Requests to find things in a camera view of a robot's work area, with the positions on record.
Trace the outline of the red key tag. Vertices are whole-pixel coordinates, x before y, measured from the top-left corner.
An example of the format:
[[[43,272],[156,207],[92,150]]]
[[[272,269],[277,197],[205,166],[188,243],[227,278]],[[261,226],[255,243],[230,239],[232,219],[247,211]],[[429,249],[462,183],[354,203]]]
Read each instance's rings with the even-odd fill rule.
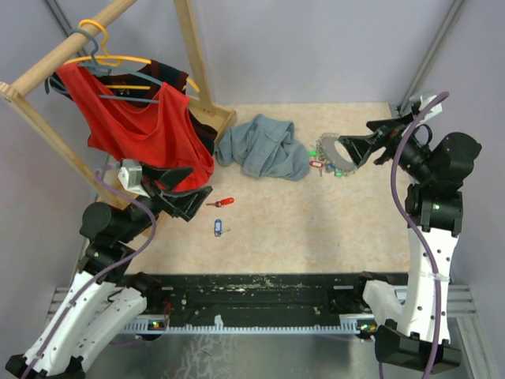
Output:
[[[212,206],[212,207],[215,207],[215,208],[221,208],[223,206],[231,205],[233,203],[234,203],[234,198],[233,197],[228,197],[228,198],[222,199],[220,201],[214,201],[214,202],[211,202],[211,203],[207,203],[207,206]]]

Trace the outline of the bunch of keys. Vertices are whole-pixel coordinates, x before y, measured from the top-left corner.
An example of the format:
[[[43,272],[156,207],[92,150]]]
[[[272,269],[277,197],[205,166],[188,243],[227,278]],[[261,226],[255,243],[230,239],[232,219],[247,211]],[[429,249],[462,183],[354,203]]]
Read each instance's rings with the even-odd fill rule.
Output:
[[[338,147],[342,146],[337,133],[323,133],[309,150],[309,165],[320,171],[332,172],[336,178],[353,174],[357,166],[349,156],[338,151]]]

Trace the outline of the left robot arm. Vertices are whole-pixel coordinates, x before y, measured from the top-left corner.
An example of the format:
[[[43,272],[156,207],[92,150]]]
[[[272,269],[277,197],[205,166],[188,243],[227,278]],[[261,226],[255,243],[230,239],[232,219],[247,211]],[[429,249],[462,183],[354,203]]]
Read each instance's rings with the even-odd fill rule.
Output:
[[[80,234],[88,241],[81,267],[49,324],[34,344],[13,355],[6,370],[16,378],[83,378],[102,351],[135,317],[163,307],[161,284],[140,272],[124,281],[131,260],[155,237],[159,215],[190,221],[211,186],[178,192],[192,167],[155,168],[133,159],[98,169],[100,185],[129,202],[89,205]]]

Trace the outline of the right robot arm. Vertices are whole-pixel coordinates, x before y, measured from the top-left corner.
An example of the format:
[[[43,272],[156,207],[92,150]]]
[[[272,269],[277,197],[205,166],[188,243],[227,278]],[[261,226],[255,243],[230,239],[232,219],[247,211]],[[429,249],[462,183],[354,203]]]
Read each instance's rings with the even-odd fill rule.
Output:
[[[413,183],[405,201],[398,198],[396,180],[391,192],[410,238],[407,292],[400,301],[385,276],[365,272],[353,305],[372,312],[377,330],[375,354],[379,364],[416,370],[429,377],[458,367],[462,353],[451,346],[447,300],[452,256],[462,232],[462,185],[474,169],[481,144],[454,132],[435,148],[422,144],[412,127],[414,117],[368,122],[368,136],[341,136],[339,143],[353,163],[362,166],[375,151],[383,154],[376,165],[393,161],[392,171],[403,169]]]

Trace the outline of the blue key tag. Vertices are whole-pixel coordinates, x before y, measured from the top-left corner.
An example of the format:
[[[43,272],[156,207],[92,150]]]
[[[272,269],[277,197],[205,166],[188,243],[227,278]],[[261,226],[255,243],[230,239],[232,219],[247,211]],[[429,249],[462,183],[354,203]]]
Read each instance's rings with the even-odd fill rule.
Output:
[[[223,234],[230,231],[230,228],[225,228],[221,219],[216,219],[214,222],[214,236],[221,237]]]

